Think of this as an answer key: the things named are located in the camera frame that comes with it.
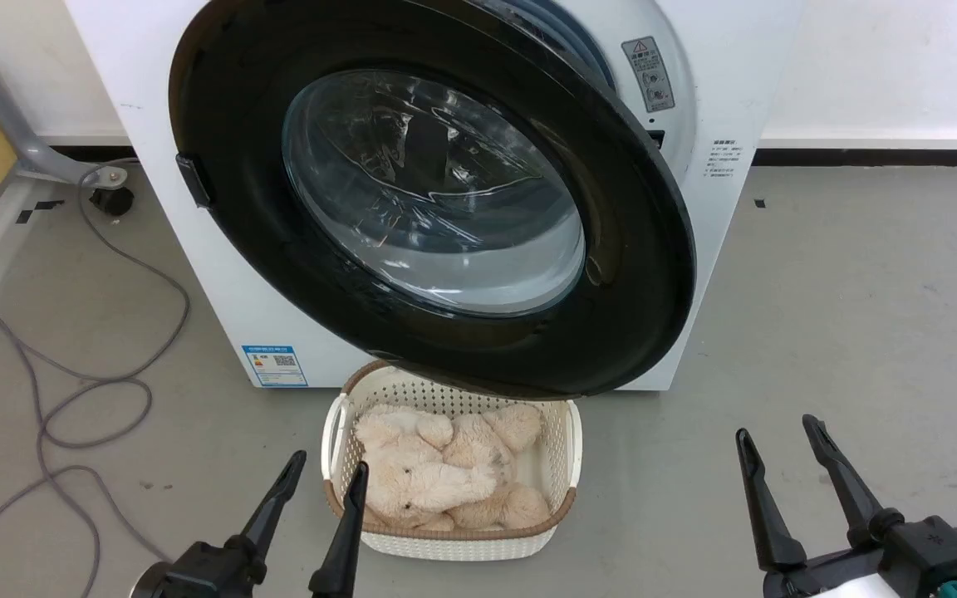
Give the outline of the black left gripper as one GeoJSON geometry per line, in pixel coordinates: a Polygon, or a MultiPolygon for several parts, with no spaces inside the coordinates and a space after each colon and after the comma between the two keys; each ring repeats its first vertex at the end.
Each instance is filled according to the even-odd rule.
{"type": "MultiPolygon", "coordinates": [[[[290,455],[286,466],[242,532],[221,547],[194,542],[175,561],[157,561],[140,575],[133,597],[251,597],[267,575],[266,559],[282,509],[295,496],[307,451],[290,455]]],[[[359,462],[342,499],[341,522],[324,561],[309,580],[312,597],[353,597],[370,469],[359,462]]]]}

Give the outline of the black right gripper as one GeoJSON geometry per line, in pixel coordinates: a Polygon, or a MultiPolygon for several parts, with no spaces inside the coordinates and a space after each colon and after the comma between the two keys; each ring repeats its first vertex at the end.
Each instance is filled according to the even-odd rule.
{"type": "Polygon", "coordinates": [[[766,466],[745,428],[734,435],[757,565],[767,597],[957,597],[957,527],[930,516],[906,522],[881,501],[838,448],[827,424],[802,417],[814,458],[846,516],[847,549],[807,561],[766,482],[766,466]]]}

